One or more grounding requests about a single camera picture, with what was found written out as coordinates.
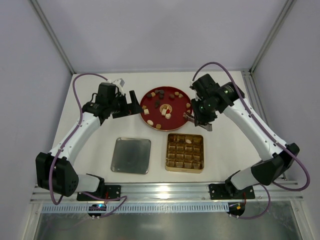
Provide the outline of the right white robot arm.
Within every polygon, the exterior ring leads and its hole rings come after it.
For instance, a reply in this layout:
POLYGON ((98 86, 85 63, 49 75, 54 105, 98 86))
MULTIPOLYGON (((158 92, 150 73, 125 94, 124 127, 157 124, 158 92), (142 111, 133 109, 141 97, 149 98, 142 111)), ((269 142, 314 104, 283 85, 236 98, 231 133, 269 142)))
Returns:
POLYGON ((224 190, 232 197, 242 195, 244 189, 257 185, 270 185, 293 164, 300 152, 295 143, 288 144, 277 137, 263 122, 245 98, 243 91, 232 82, 220 86, 209 74, 194 80, 190 88, 195 91, 191 100, 195 126, 212 131, 211 123, 223 114, 242 131, 257 151, 260 161, 239 170, 225 180, 224 190))

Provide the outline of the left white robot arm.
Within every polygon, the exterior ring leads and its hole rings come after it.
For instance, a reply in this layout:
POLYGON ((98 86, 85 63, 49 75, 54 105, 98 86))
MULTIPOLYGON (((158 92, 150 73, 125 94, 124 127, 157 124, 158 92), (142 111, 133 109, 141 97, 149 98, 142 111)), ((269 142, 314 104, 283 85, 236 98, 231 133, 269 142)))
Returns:
POLYGON ((113 119, 140 114, 143 110, 136 94, 129 91, 127 102, 123 91, 125 82, 119 78, 102 82, 94 100, 81 107, 80 117, 68 134, 48 153, 41 152, 35 159, 37 184, 40 188, 69 197, 73 193, 99 192, 103 179, 93 174, 78 174, 73 165, 91 135, 109 117, 113 119))

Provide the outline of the metal tongs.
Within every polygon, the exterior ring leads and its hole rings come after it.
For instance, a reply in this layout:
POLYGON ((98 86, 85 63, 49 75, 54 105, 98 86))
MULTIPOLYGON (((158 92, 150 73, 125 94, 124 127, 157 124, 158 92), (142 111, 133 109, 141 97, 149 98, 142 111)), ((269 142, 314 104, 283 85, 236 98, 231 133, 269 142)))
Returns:
POLYGON ((191 122, 194 124, 195 127, 201 127, 203 129, 205 129, 208 132, 212 132, 213 131, 213 127, 211 123, 201 123, 200 121, 198 121, 196 119, 195 116, 193 116, 192 114, 190 114, 189 112, 184 112, 183 113, 183 117, 185 120, 187 120, 188 122, 191 122))

